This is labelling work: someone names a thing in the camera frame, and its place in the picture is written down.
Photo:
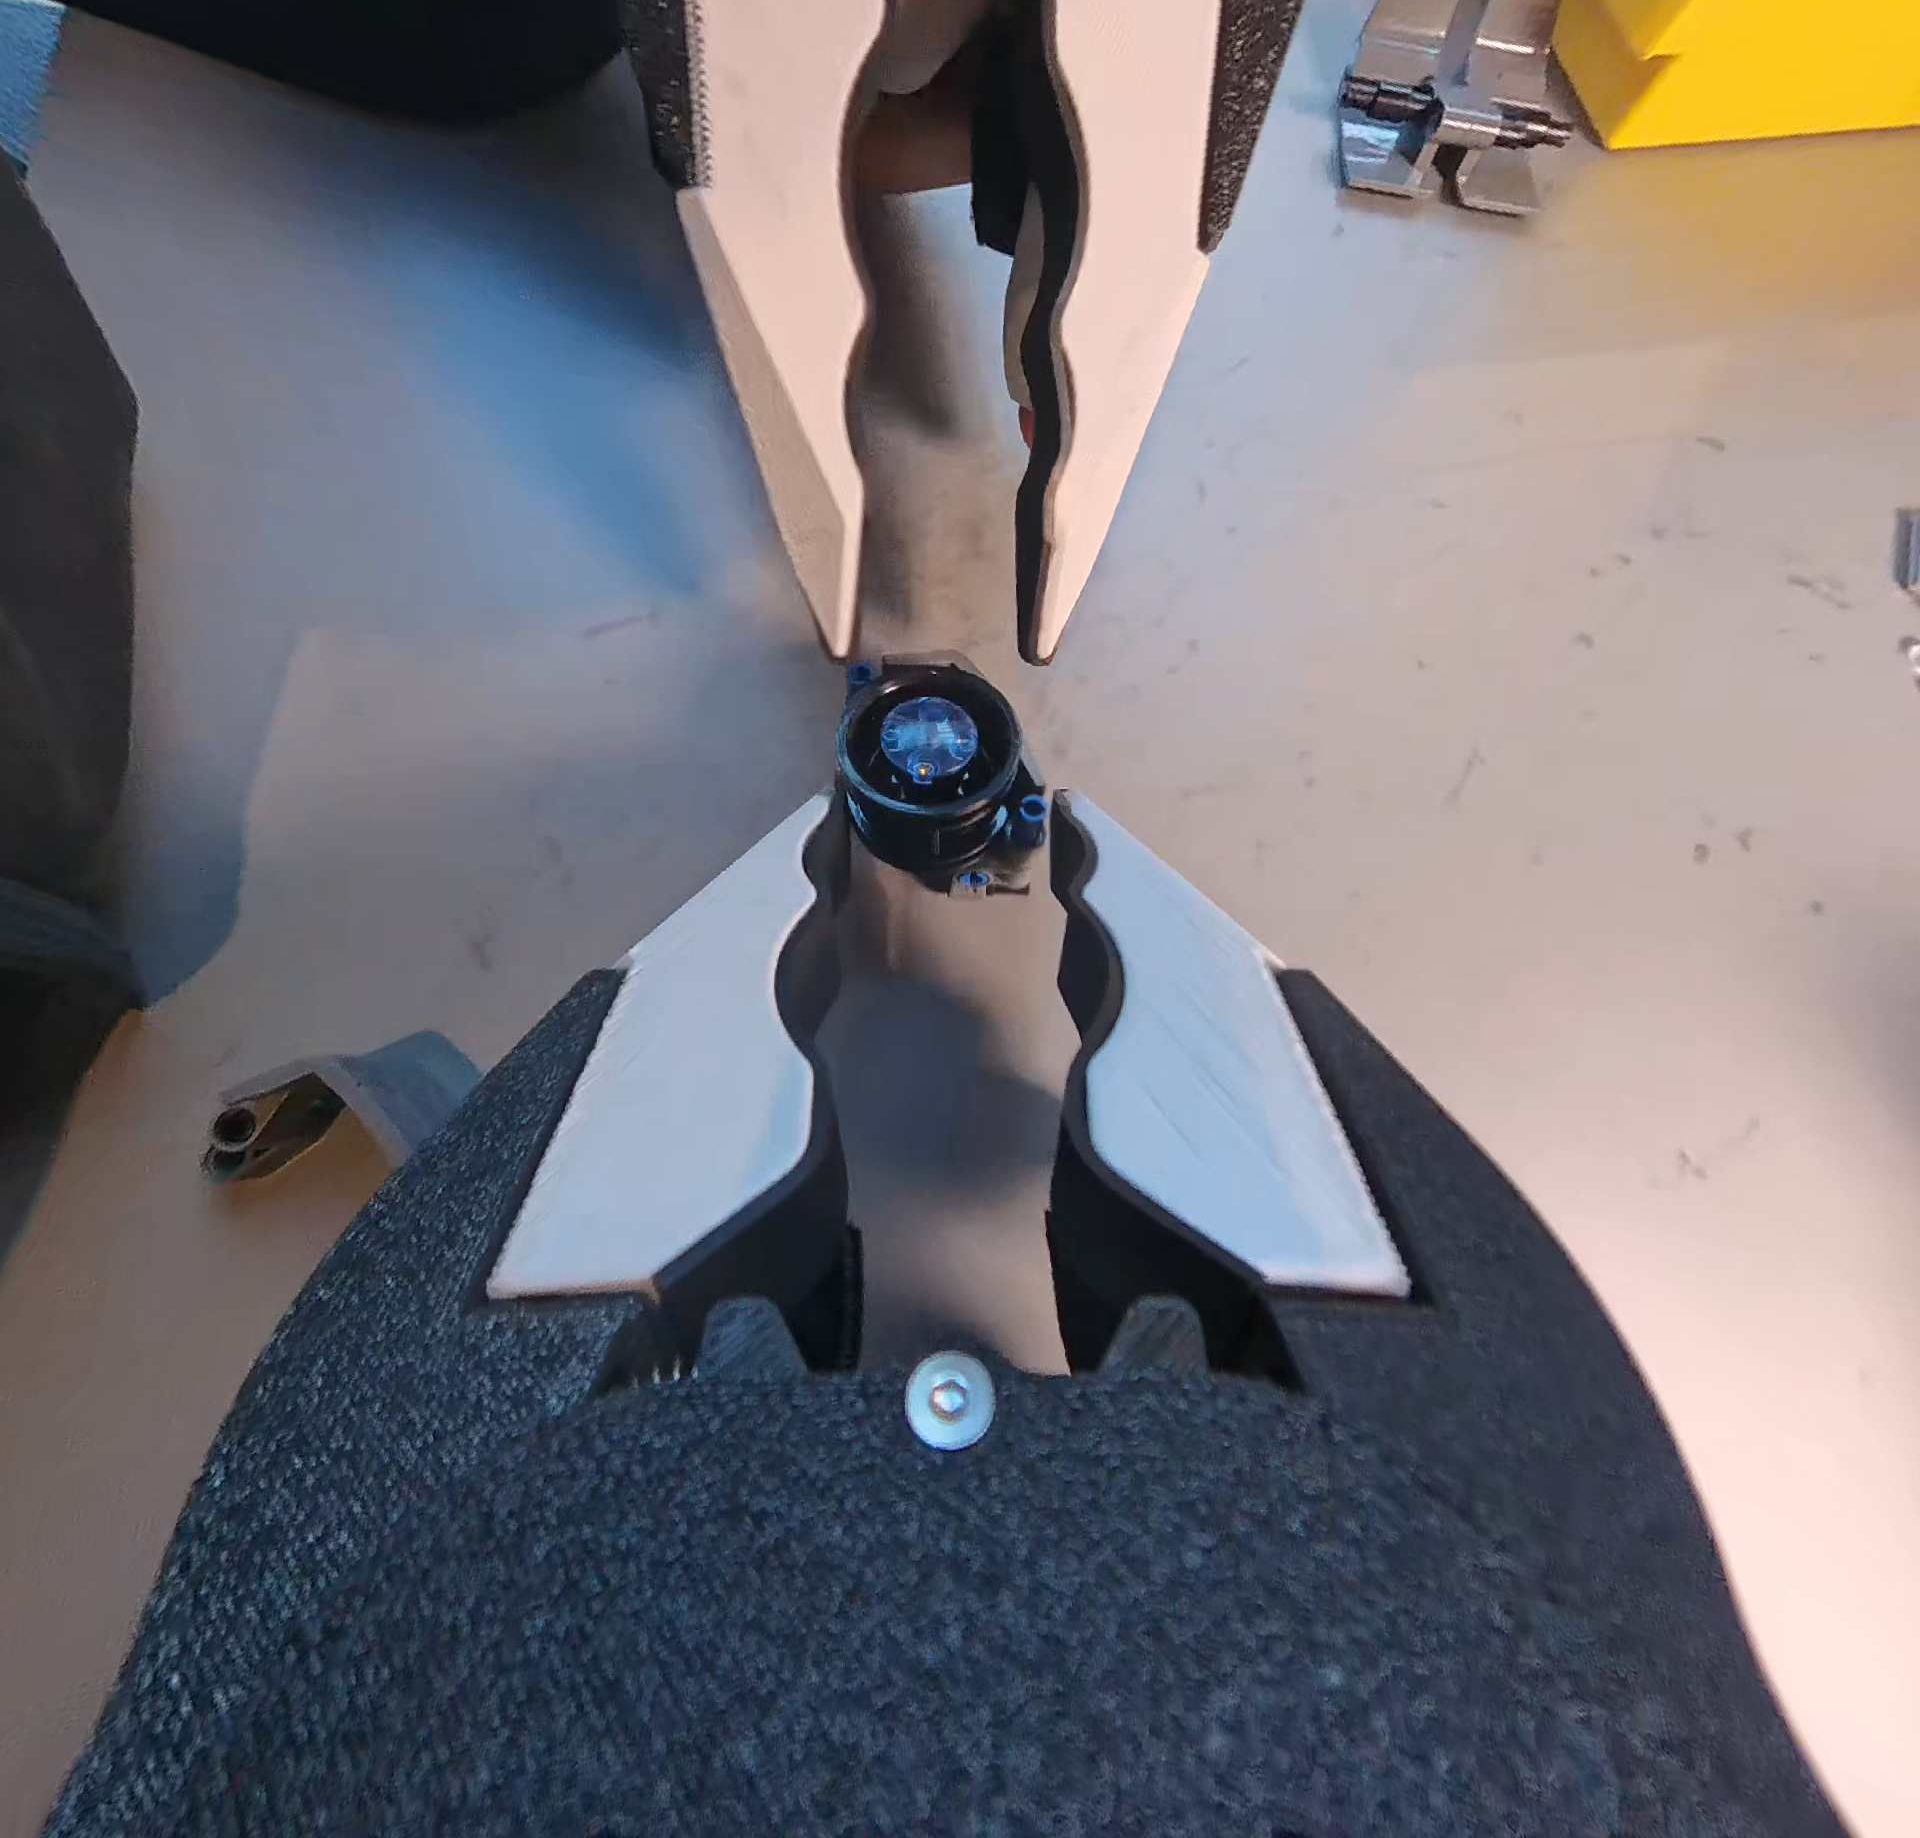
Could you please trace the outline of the grey angled toy frame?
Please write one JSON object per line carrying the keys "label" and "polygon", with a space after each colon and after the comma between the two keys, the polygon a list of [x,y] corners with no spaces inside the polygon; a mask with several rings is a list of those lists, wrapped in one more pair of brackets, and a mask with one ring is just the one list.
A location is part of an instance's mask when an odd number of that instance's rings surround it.
{"label": "grey angled toy frame", "polygon": [[274,1176],[301,1164],[339,1116],[349,1116],[382,1164],[399,1171],[426,1134],[453,1123],[453,1113],[482,1091],[482,1062],[417,1030],[382,1047],[332,1047],[269,1062],[219,1096],[219,1116],[205,1134],[205,1176]]}

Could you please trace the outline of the grey desk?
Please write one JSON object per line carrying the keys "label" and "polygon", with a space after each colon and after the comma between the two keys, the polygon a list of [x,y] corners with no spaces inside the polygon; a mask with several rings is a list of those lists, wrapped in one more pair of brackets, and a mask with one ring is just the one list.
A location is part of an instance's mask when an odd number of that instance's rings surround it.
{"label": "grey desk", "polygon": [[[877,200],[861,635],[964,653],[1507,1164],[1692,1466],[1855,1833],[1909,1833],[1909,139],[1587,152],[1538,217],[1336,187],[1306,0],[1047,670],[1012,653],[1003,261]],[[69,20],[33,194],[135,409],[153,1013],[9,1257],[9,1833],[38,1833],[274,1310],[339,1123],[219,1091],[493,1062],[779,822],[842,674],[621,66],[437,139]]]}

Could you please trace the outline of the grey office chair seat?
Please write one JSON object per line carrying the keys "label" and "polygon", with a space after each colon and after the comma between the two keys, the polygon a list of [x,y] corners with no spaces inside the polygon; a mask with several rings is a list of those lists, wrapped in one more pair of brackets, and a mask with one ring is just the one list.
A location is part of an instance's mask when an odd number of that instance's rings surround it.
{"label": "grey office chair seat", "polygon": [[33,170],[33,152],[38,152],[58,27],[69,27],[58,0],[0,0],[0,152],[15,170]]}

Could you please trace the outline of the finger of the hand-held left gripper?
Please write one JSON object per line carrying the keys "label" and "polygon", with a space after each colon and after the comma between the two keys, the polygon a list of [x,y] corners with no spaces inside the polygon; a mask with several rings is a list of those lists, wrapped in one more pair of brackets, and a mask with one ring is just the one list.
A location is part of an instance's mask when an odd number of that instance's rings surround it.
{"label": "finger of the hand-held left gripper", "polygon": [[1222,0],[1033,0],[1017,145],[1039,207],[1017,325],[1031,483],[1012,508],[1017,663],[1047,663],[1203,297],[1203,178]]}
{"label": "finger of the hand-held left gripper", "polygon": [[846,376],[872,275],[846,145],[891,0],[685,0],[691,187],[678,194],[759,483],[835,663],[855,653],[861,464]]}

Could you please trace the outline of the person's left hand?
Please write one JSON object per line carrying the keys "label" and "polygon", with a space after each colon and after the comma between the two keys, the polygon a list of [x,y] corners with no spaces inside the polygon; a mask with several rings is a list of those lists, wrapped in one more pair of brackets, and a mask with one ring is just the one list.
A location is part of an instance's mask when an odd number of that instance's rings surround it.
{"label": "person's left hand", "polygon": [[855,194],[928,194],[973,178],[973,87],[877,87],[861,139],[855,139]]}

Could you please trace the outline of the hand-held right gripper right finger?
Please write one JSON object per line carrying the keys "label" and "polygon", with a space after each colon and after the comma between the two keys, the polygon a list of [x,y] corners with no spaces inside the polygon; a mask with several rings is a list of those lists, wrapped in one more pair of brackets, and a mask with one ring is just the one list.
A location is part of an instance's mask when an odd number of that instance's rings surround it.
{"label": "hand-held right gripper right finger", "polygon": [[1047,803],[1064,1171],[1249,1290],[1407,1297],[1279,964],[1091,794]]}

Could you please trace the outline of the grey toy joint assembly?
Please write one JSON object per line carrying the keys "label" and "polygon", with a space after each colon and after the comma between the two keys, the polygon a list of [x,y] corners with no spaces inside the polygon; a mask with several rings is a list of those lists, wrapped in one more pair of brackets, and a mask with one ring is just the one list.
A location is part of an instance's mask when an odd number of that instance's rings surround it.
{"label": "grey toy joint assembly", "polygon": [[855,838],[956,903],[1031,903],[1047,838],[1047,786],[1012,701],[960,653],[846,670],[835,786]]}

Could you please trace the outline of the yellow plastic bin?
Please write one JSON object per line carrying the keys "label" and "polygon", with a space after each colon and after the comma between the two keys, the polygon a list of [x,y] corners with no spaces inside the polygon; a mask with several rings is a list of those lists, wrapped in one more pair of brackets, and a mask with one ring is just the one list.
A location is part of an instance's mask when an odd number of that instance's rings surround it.
{"label": "yellow plastic bin", "polygon": [[1920,119],[1920,0],[1559,0],[1553,58],[1603,152]]}

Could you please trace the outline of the small grey bracket assembly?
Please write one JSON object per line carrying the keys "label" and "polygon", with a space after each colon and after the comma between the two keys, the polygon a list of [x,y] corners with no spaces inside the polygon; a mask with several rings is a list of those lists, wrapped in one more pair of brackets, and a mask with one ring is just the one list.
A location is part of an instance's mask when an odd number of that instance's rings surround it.
{"label": "small grey bracket assembly", "polygon": [[1336,178],[1394,200],[1444,187],[1474,217],[1538,217],[1538,152],[1576,145],[1542,101],[1559,0],[1484,0],[1467,55],[1444,55],[1463,10],[1375,0],[1336,101]]}

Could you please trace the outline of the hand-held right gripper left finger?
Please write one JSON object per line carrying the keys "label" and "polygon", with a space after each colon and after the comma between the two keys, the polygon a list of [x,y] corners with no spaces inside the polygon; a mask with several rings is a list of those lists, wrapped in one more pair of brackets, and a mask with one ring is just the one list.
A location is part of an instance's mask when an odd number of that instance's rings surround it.
{"label": "hand-held right gripper left finger", "polygon": [[779,952],[818,906],[825,818],[808,794],[621,952],[491,1297],[669,1290],[801,1164],[818,1073],[779,1024]]}

